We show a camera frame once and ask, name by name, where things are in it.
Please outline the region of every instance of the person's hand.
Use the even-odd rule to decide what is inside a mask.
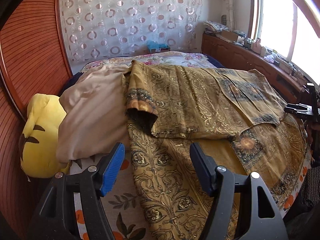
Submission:
[[[313,138],[312,138],[312,130],[318,130],[320,131],[320,123],[311,122],[307,125],[307,141],[309,144],[312,144]]]

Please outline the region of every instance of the stack of folded cloth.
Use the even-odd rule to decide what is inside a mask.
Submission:
[[[217,22],[204,21],[203,24],[205,25],[205,32],[208,34],[215,34],[217,32],[222,32],[222,30],[229,30],[229,27]]]

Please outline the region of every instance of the window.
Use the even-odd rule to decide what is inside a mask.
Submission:
[[[320,84],[320,39],[292,0],[259,0],[257,38]]]

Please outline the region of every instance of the patterned clothing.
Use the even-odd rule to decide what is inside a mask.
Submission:
[[[123,83],[134,182],[156,239],[198,239],[211,208],[190,160],[192,142],[234,173],[258,171],[283,209],[306,134],[262,74],[133,61]],[[238,205],[236,194],[229,239]]]

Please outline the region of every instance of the window pane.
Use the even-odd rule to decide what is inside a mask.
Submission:
[[[320,84],[320,39],[299,8],[292,62]]]
[[[289,53],[293,26],[292,0],[263,0],[261,44],[283,57]]]

